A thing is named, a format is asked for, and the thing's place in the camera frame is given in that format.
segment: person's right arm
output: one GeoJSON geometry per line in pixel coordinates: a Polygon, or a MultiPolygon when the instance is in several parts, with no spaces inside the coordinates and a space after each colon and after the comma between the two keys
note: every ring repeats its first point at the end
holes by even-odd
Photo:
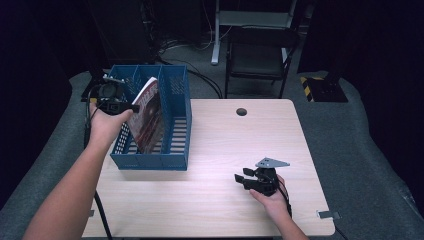
{"type": "MultiPolygon", "coordinates": [[[[279,175],[278,178],[282,182],[280,183],[281,189],[285,189],[283,186],[284,179],[279,175]]],[[[262,203],[265,211],[277,226],[284,240],[308,239],[305,233],[303,233],[290,217],[284,197],[279,191],[269,197],[253,189],[250,189],[249,192],[258,202],[262,203]]]]}

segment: book cover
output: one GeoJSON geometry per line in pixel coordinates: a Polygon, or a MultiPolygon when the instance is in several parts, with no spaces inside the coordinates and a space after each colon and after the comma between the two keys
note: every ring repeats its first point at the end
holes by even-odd
{"type": "Polygon", "coordinates": [[[163,127],[158,80],[151,77],[132,104],[140,111],[127,121],[128,127],[140,153],[151,153],[163,127]]]}

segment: table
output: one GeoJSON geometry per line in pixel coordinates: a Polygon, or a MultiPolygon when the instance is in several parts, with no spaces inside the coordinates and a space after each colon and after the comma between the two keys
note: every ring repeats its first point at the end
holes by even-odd
{"type": "MultiPolygon", "coordinates": [[[[106,157],[97,191],[115,237],[278,236],[262,205],[234,174],[264,157],[289,162],[293,219],[309,236],[335,227],[317,211],[328,206],[296,110],[284,99],[192,99],[187,171],[118,170],[106,157]],[[236,114],[247,110],[245,116],[236,114]]],[[[83,237],[105,236],[95,202],[83,237]]]]}
{"type": "Polygon", "coordinates": [[[219,0],[215,2],[215,41],[212,51],[212,65],[218,64],[219,50],[221,48],[220,25],[242,26],[259,25],[269,27],[290,27],[294,8],[297,0],[292,0],[290,12],[246,12],[246,11],[222,11],[219,7],[219,0]]]}

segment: blue plastic file holder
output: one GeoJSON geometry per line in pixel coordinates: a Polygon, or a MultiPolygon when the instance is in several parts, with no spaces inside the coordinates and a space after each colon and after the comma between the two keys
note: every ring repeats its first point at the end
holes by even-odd
{"type": "Polygon", "coordinates": [[[114,65],[109,77],[124,79],[124,96],[132,102],[150,77],[159,80],[164,132],[151,154],[141,154],[126,123],[110,154],[120,170],[187,170],[191,104],[185,65],[114,65]]]}

